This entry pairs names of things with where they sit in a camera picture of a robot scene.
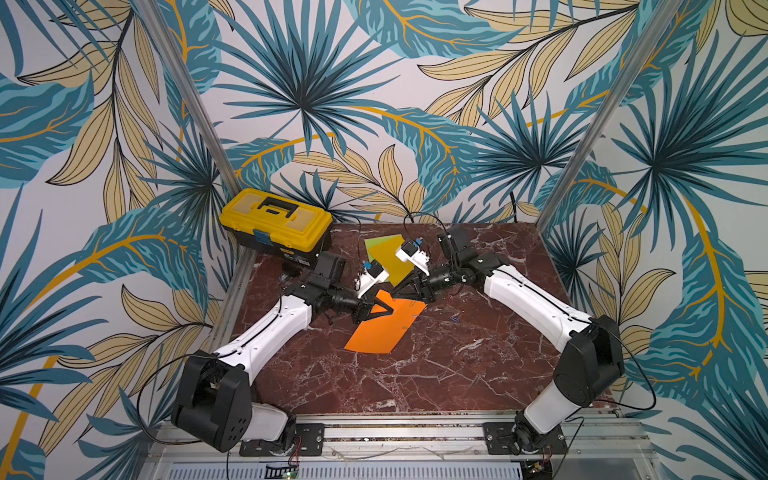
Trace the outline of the yellow paper sheet stack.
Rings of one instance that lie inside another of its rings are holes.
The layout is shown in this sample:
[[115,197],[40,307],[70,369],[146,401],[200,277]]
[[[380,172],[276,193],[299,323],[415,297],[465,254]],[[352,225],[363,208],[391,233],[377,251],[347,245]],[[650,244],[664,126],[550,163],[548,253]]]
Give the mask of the yellow paper sheet stack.
[[391,246],[380,245],[374,249],[374,254],[375,254],[374,260],[379,261],[384,266],[384,268],[389,272],[389,282],[393,286],[397,286],[414,269],[414,266],[412,264],[401,262],[395,256],[395,252],[398,248],[395,248],[394,245],[391,245]]

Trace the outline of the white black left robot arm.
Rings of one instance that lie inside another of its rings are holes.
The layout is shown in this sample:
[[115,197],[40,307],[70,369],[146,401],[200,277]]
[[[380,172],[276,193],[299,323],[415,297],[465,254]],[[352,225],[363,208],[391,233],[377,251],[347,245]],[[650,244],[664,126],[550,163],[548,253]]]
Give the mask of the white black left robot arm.
[[[348,312],[357,323],[391,314],[393,309],[364,295],[389,279],[377,261],[364,264],[353,290],[338,284],[346,260],[319,254],[313,270],[288,286],[255,325],[213,353],[198,351],[186,361],[171,413],[171,423],[220,452],[240,441],[261,441],[277,451],[298,447],[294,417],[251,398],[251,385],[269,360],[315,316]],[[375,313],[376,306],[383,307]]]

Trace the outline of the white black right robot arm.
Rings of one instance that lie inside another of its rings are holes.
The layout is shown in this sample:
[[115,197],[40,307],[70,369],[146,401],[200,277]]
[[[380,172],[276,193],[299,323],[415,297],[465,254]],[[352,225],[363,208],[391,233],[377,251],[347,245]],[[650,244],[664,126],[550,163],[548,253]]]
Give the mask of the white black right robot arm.
[[432,268],[419,240],[405,242],[396,257],[416,271],[406,278],[414,296],[424,302],[453,285],[471,285],[500,302],[535,327],[560,353],[547,387],[515,418],[515,441],[526,451],[564,420],[589,406],[625,373],[623,344],[617,323],[571,307],[528,279],[512,263],[494,253],[478,252],[468,232],[455,226],[438,236],[447,263]]

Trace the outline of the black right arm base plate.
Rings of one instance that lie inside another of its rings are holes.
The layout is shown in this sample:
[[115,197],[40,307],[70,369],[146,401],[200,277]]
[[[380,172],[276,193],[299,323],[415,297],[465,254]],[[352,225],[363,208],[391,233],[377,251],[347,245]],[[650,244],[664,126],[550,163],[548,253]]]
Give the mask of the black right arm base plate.
[[565,454],[567,442],[560,427],[546,434],[515,422],[482,424],[483,439],[489,455]]

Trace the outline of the green paper sheet stack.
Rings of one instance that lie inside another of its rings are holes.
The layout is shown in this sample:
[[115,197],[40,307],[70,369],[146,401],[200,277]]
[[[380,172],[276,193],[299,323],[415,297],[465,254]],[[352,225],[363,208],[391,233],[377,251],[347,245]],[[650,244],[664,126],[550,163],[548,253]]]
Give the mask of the green paper sheet stack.
[[369,238],[364,241],[368,260],[373,261],[375,259],[374,249],[380,245],[394,245],[398,248],[404,241],[404,238],[400,235],[389,235],[382,237]]

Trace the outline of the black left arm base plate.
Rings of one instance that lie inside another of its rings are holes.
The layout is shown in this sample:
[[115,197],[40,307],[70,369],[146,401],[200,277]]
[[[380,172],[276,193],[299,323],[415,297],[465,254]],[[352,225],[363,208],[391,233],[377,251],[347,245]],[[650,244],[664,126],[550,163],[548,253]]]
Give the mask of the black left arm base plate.
[[322,423],[289,424],[284,434],[275,442],[266,440],[242,441],[241,457],[277,458],[297,454],[299,457],[320,457],[325,439]]

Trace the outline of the orange paper sheet stack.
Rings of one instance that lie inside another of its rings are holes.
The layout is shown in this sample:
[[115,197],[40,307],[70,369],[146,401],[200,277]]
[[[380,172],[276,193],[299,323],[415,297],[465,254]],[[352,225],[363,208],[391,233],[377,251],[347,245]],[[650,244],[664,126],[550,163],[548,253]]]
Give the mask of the orange paper sheet stack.
[[392,306],[394,313],[374,320],[367,320],[366,316],[344,346],[346,350],[390,354],[426,308],[420,301],[393,298],[386,290],[379,290],[376,295]]

